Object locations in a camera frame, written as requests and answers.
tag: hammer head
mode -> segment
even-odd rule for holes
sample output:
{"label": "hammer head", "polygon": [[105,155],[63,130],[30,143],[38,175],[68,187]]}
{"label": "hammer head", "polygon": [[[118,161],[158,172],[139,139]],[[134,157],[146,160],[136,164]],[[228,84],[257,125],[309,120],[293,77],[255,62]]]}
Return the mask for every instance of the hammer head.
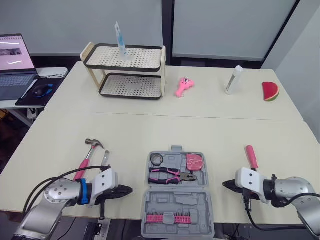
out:
{"label": "hammer head", "polygon": [[103,149],[105,149],[104,146],[101,144],[101,142],[98,141],[98,140],[96,140],[96,139],[92,139],[92,140],[91,140],[91,139],[87,138],[84,142],[85,142],[86,144],[91,144],[91,146],[93,146],[93,147],[100,146],[100,147],[102,147]]}

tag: watermelon slice toy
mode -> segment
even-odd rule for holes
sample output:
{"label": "watermelon slice toy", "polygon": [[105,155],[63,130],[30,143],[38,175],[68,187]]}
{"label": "watermelon slice toy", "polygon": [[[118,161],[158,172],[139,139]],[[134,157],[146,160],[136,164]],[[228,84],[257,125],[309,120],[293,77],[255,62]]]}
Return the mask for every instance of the watermelon slice toy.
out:
{"label": "watermelon slice toy", "polygon": [[271,102],[279,95],[279,87],[274,82],[265,81],[262,83],[264,100]]}

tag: desk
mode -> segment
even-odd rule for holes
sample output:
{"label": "desk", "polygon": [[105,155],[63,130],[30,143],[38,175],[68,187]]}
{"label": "desk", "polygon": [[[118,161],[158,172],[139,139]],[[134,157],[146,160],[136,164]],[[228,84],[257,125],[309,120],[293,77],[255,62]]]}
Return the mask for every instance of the desk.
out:
{"label": "desk", "polygon": [[[37,68],[36,71],[40,77],[41,76],[42,77],[52,76],[52,75],[66,76],[68,74],[68,69],[66,67]],[[33,81],[33,83],[30,85],[30,87],[25,92],[27,92],[33,86],[33,84],[35,82],[36,82],[36,80]],[[26,124],[28,127],[31,127],[32,122],[25,115],[23,115],[19,111],[16,111],[16,109],[39,109],[39,108],[43,108],[44,106],[21,106],[21,105],[16,106],[17,101],[18,101],[18,99],[0,101],[0,109],[7,109],[12,115],[14,115],[16,118],[18,118],[24,124]]]}
{"label": "desk", "polygon": [[[246,69],[233,95],[225,94],[231,68],[166,67],[165,96],[159,100],[103,97],[98,93],[82,62],[77,62],[58,91],[46,105],[47,111],[77,111],[135,115],[204,117],[257,120],[302,121],[303,118],[273,70]],[[184,97],[174,92],[180,77],[195,86]],[[263,100],[262,82],[275,82],[280,88],[273,102]]]}
{"label": "desk", "polygon": [[[44,179],[76,169],[89,146],[98,139],[110,151],[108,164],[118,173],[119,184],[134,192],[108,200],[106,216],[140,219],[151,151],[168,151],[182,145],[186,152],[206,157],[209,186],[216,223],[248,223],[242,197],[222,186],[249,167],[244,147],[253,145],[259,172],[268,178],[299,176],[320,191],[319,144],[303,121],[244,120],[202,117],[152,116],[46,110],[32,125],[0,175],[0,209],[22,211],[30,191]],[[100,165],[104,150],[97,148],[90,166]],[[91,180],[98,170],[87,170]],[[259,224],[299,224],[293,206],[274,208],[252,201],[252,215]],[[99,208],[66,208],[66,216],[98,217]]]}

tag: toolbox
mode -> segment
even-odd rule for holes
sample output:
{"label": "toolbox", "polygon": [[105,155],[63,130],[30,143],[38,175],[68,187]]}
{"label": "toolbox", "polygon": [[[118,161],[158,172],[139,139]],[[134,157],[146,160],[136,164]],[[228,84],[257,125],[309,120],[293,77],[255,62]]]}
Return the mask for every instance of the toolbox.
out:
{"label": "toolbox", "polygon": [[[187,156],[188,159],[201,157],[202,168],[188,170]],[[159,159],[154,165],[151,158],[155,157]],[[182,180],[184,173],[190,174],[191,180],[189,176]],[[141,235],[144,238],[214,237],[211,196],[204,190],[208,185],[207,165],[201,152],[182,152],[182,146],[172,146],[171,151],[151,152],[146,181],[150,188],[145,192],[142,206]]]}

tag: laptop screen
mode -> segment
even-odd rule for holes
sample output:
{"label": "laptop screen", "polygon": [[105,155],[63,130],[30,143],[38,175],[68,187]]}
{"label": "laptop screen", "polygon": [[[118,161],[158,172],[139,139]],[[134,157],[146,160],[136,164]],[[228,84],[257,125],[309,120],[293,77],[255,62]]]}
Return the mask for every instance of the laptop screen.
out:
{"label": "laptop screen", "polygon": [[21,34],[0,35],[0,71],[14,72],[34,68]]}

